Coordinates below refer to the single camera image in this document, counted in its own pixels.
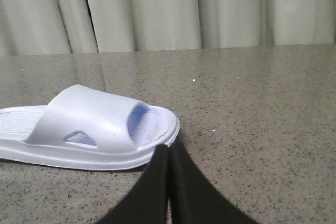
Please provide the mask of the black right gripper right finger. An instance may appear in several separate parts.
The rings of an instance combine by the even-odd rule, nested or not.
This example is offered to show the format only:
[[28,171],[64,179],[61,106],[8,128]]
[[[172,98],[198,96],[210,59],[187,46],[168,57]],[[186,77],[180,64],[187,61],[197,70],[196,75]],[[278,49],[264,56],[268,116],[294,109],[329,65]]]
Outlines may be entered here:
[[170,146],[169,198],[173,223],[257,223],[217,191],[179,140]]

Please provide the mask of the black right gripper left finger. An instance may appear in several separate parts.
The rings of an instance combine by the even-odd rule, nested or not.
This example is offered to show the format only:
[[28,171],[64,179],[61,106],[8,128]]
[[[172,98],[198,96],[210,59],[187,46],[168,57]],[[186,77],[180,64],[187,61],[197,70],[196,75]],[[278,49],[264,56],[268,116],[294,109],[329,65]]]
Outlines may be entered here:
[[166,223],[168,147],[158,145],[131,190],[97,223]]

